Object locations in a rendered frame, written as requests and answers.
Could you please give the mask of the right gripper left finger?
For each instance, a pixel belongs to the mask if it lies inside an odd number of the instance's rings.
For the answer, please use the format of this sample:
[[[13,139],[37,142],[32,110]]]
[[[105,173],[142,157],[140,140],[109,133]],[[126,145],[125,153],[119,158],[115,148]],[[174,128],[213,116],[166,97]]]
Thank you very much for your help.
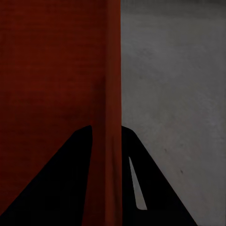
[[[81,226],[92,126],[75,131],[0,216],[0,226]]]

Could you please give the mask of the storage box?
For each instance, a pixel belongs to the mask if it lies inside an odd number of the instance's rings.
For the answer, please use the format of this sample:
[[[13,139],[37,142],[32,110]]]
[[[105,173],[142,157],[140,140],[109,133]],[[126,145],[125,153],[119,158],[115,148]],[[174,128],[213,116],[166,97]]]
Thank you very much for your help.
[[[122,226],[121,0],[0,0],[0,216],[88,125],[81,226]]]

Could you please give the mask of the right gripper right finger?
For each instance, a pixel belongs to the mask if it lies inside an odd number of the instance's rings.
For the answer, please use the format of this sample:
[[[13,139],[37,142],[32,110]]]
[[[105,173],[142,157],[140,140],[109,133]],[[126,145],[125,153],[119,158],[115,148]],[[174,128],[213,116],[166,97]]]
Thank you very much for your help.
[[[197,226],[136,133],[121,127],[122,226]],[[147,210],[137,208],[131,158]]]

